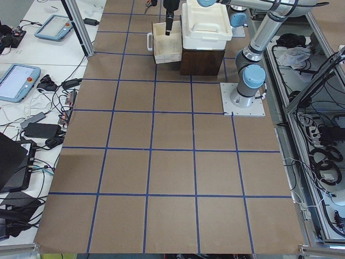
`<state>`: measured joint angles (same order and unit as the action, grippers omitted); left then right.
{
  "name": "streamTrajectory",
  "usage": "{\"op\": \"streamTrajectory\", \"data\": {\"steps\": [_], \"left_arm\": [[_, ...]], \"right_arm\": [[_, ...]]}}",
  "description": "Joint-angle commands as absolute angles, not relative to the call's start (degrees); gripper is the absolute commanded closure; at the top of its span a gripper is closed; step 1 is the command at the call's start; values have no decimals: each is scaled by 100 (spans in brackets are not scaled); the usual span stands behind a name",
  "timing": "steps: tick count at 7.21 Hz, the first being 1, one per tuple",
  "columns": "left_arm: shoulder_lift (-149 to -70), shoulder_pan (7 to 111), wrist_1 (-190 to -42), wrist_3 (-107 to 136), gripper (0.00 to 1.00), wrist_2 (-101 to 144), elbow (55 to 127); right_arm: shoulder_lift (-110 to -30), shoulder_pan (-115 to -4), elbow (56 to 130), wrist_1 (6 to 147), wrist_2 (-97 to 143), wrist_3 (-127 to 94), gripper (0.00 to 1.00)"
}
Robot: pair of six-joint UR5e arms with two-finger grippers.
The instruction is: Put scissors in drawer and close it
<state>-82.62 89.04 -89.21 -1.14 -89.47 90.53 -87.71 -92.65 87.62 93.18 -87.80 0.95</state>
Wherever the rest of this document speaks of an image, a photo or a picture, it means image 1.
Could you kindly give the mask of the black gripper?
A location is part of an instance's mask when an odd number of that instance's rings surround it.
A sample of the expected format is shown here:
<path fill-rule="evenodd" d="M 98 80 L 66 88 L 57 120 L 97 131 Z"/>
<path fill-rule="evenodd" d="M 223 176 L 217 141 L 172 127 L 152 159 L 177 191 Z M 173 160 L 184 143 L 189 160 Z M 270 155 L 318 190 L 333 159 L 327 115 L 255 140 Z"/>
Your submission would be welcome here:
<path fill-rule="evenodd" d="M 180 0 L 164 0 L 163 6 L 166 9 L 165 16 L 165 35 L 169 36 L 173 26 L 173 12 L 178 10 Z"/>

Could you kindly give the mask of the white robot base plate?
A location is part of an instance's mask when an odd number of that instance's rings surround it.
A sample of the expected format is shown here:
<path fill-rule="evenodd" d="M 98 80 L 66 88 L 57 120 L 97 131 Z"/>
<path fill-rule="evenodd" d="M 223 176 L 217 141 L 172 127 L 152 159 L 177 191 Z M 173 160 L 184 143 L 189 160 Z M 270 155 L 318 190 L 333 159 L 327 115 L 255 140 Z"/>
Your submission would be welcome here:
<path fill-rule="evenodd" d="M 264 117 L 263 98 L 256 92 L 254 97 L 243 97 L 237 91 L 237 83 L 220 83 L 223 114 L 235 117 Z"/>

